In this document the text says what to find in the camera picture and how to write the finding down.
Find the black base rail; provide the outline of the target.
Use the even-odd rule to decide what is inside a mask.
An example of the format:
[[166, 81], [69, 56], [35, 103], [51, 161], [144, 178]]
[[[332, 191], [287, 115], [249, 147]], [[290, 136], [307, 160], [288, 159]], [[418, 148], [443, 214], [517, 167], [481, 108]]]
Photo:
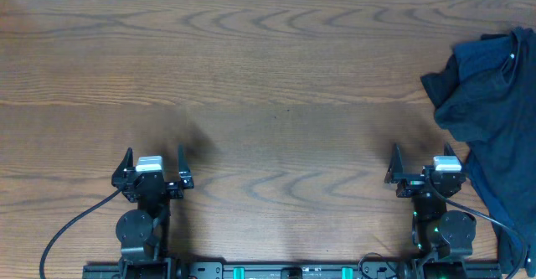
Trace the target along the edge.
[[401, 263], [364, 261], [359, 264], [223, 264], [197, 262], [145, 266], [84, 266], [84, 279], [187, 278], [187, 279], [362, 279], [438, 278], [493, 279], [503, 276], [493, 263], [427, 263], [421, 271]]

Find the blue garment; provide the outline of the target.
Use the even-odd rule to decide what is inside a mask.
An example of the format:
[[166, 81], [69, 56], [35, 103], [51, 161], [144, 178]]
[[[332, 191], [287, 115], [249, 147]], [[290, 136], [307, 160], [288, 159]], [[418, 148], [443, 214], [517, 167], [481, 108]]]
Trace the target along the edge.
[[466, 141], [509, 219], [535, 236], [535, 33], [456, 47], [463, 106], [472, 136]]

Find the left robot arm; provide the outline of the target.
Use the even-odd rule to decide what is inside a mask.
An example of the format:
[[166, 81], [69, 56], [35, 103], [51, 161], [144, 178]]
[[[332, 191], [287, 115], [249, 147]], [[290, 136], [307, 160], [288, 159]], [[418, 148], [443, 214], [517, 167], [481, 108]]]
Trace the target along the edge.
[[111, 176], [111, 185], [129, 202], [137, 204], [116, 223], [116, 237], [121, 242], [119, 276], [189, 277], [188, 267], [168, 252], [170, 201], [182, 199], [186, 189], [194, 188], [183, 146], [178, 147], [176, 181], [165, 179], [161, 156], [140, 157], [135, 162], [129, 148]]

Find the dark teal t-shirt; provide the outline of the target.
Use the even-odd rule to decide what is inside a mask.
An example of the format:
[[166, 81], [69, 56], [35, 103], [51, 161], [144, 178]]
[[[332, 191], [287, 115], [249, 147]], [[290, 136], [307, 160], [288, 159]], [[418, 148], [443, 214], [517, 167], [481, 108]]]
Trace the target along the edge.
[[535, 32], [458, 44], [445, 69], [422, 76], [435, 122], [470, 148], [465, 169], [489, 214], [502, 271], [535, 275]]

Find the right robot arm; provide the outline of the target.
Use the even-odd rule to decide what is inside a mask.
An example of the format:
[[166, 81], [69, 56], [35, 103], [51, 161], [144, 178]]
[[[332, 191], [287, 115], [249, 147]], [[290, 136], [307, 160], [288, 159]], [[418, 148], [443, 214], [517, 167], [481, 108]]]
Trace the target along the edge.
[[474, 216], [448, 210], [446, 201], [466, 181], [462, 165], [451, 147], [434, 156], [420, 173], [404, 170], [401, 151], [393, 145], [386, 184], [397, 186], [396, 196], [409, 198], [414, 206], [411, 239], [419, 254], [396, 269], [399, 278], [467, 278], [464, 259], [473, 252], [476, 236]]

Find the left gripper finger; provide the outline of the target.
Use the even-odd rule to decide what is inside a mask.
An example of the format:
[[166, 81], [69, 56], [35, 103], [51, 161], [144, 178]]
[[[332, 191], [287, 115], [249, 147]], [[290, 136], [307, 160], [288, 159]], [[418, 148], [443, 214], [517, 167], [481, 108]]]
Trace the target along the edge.
[[178, 175], [184, 183], [190, 183], [192, 181], [191, 170], [186, 160], [183, 146], [178, 146]]
[[116, 171], [114, 172], [114, 178], [124, 178], [125, 174], [133, 167], [133, 151], [129, 147], [126, 150], [125, 156], [117, 166]]

